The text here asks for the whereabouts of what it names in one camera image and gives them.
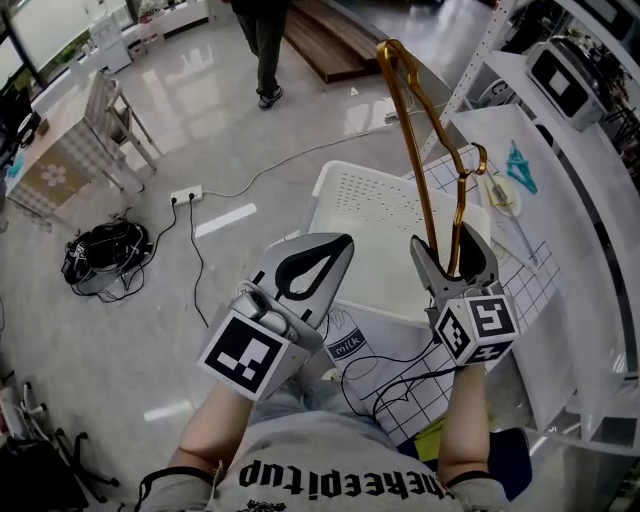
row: person's arm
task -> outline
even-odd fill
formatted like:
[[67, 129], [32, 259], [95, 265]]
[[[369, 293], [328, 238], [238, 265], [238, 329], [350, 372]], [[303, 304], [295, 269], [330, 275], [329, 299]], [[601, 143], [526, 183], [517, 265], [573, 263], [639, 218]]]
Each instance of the person's arm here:
[[214, 473], [228, 468], [247, 428], [253, 402], [219, 382], [182, 432], [169, 467], [189, 466]]
[[489, 419], [484, 392], [484, 365], [456, 372], [438, 457], [438, 478], [445, 485], [469, 471], [487, 472]]

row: checkered tablecloth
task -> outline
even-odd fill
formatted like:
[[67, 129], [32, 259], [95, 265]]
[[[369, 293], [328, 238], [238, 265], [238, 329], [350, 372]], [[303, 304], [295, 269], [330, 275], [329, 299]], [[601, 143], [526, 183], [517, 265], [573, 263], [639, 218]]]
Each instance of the checkered tablecloth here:
[[[38, 161], [22, 173], [7, 194], [22, 207], [22, 213], [46, 231], [51, 231], [49, 219], [56, 209], [96, 176], [111, 173], [114, 158], [123, 158], [110, 136], [115, 121], [105, 110], [115, 86], [99, 72], [90, 80], [86, 85], [90, 87], [89, 94], [80, 95], [86, 103], [73, 105], [83, 110], [77, 122], [67, 127]], [[62, 109], [52, 115], [64, 114]]]

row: gray t-shirt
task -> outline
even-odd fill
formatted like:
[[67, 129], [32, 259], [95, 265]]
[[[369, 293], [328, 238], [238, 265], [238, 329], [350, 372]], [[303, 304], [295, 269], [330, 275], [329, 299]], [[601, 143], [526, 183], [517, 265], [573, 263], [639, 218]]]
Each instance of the gray t-shirt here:
[[225, 475], [169, 468], [147, 477], [141, 511], [508, 509], [502, 486], [488, 474], [470, 472], [445, 488], [424, 464], [390, 449], [379, 432], [349, 418], [307, 412], [256, 427], [247, 430], [250, 442], [243, 445], [249, 446]]

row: black pants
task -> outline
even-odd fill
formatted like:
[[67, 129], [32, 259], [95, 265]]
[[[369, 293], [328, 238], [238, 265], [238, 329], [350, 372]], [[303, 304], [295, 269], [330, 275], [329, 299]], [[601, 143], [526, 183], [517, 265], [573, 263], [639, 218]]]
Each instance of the black pants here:
[[271, 96], [278, 87], [276, 69], [287, 11], [265, 18], [237, 15], [251, 52], [258, 57], [258, 94]]

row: black bag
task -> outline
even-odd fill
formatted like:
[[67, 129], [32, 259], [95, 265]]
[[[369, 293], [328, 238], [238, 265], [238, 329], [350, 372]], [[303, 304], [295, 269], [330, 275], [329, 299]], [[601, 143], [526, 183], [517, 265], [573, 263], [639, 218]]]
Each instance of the black bag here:
[[140, 224], [128, 220], [100, 224], [67, 243], [61, 270], [68, 284], [78, 285], [96, 274], [123, 274], [141, 265], [152, 248], [149, 233]]

